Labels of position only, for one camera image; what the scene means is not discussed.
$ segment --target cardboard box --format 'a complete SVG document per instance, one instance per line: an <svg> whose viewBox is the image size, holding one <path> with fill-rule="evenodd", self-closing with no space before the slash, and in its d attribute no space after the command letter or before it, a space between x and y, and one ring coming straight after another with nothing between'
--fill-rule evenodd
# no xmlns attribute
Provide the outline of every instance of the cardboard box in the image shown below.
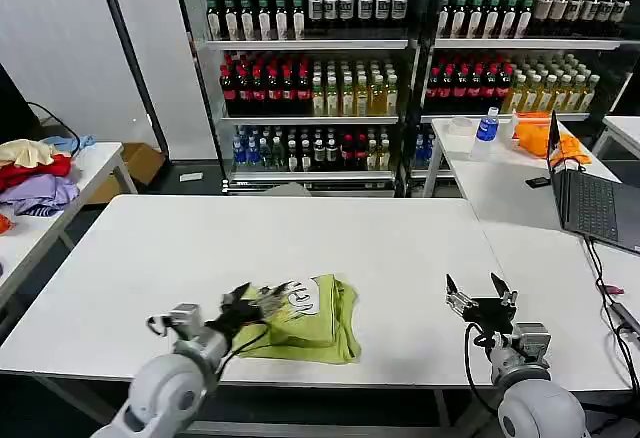
<svg viewBox="0 0 640 438"><path fill-rule="evenodd" d="M122 152L122 160L129 170L133 182L147 186L158 174L164 164L165 156L154 150L146 143L125 143ZM115 196L122 193L116 177L111 174L105 182L96 190L88 205L102 205L109 203Z"/></svg>

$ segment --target laptop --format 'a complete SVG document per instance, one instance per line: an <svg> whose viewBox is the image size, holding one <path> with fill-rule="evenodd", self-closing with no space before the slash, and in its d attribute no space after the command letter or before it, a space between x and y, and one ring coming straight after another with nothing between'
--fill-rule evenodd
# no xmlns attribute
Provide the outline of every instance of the laptop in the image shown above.
<svg viewBox="0 0 640 438"><path fill-rule="evenodd" d="M571 158L551 166L554 150L561 153L559 144L554 111L547 166L562 229L640 254L640 188L579 171Z"/></svg>

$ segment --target laptop keyboard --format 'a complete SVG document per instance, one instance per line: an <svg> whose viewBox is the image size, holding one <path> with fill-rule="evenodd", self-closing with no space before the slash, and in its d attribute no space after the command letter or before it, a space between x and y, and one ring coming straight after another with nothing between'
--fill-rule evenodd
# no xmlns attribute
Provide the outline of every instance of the laptop keyboard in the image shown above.
<svg viewBox="0 0 640 438"><path fill-rule="evenodd" d="M612 241L618 240L613 205L613 183L578 174L578 226L581 231Z"/></svg>

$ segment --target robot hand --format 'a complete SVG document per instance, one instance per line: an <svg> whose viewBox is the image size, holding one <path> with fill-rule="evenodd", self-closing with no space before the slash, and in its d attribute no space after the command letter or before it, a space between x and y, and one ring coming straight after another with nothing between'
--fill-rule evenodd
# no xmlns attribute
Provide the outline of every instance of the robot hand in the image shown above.
<svg viewBox="0 0 640 438"><path fill-rule="evenodd" d="M144 365L129 388L129 399L110 424L93 438L169 438L190 423L204 397L215 390L218 371L240 329L261 322L282 306L287 284L263 288L255 300L243 300L249 283L223 297L220 316L202 323L198 305L181 304L168 315L151 317L157 335L178 335L173 353Z"/></svg>
<svg viewBox="0 0 640 438"><path fill-rule="evenodd" d="M551 382L544 355L551 335L542 323L516 323L517 292L491 274L498 298L469 298L447 275L451 308L481 330L474 344L491 362L491 381L505 390L497 415L508 438L586 438L578 400Z"/></svg>

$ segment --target shelf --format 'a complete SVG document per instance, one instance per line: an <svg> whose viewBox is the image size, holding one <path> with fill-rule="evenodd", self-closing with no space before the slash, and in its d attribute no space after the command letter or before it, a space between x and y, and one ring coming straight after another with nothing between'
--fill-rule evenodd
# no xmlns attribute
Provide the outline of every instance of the shelf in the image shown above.
<svg viewBox="0 0 640 438"><path fill-rule="evenodd" d="M286 41L207 41L216 51L251 50L404 50L406 39L399 40L286 40Z"/></svg>
<svg viewBox="0 0 640 438"><path fill-rule="evenodd" d="M397 116L234 116L223 117L230 125L395 125Z"/></svg>
<svg viewBox="0 0 640 438"><path fill-rule="evenodd" d="M436 49L504 49L504 50L615 50L620 40L589 40L562 38L520 38L520 39L482 39L482 38L437 38Z"/></svg>
<svg viewBox="0 0 640 438"><path fill-rule="evenodd" d="M420 123L431 123L431 120L439 119L439 118L453 118L454 116L464 116L466 118L471 119L479 119L486 115L477 115L477 114L465 114L465 113L449 113L447 115L422 115L420 117ZM589 118L589 113L557 113L558 121L584 121ZM509 119L511 118L511 114L504 113L498 115L498 118L501 119Z"/></svg>
<svg viewBox="0 0 640 438"><path fill-rule="evenodd" d="M321 183L321 182L370 182L393 181L395 175L391 171L236 171L230 175L231 182L246 183Z"/></svg>

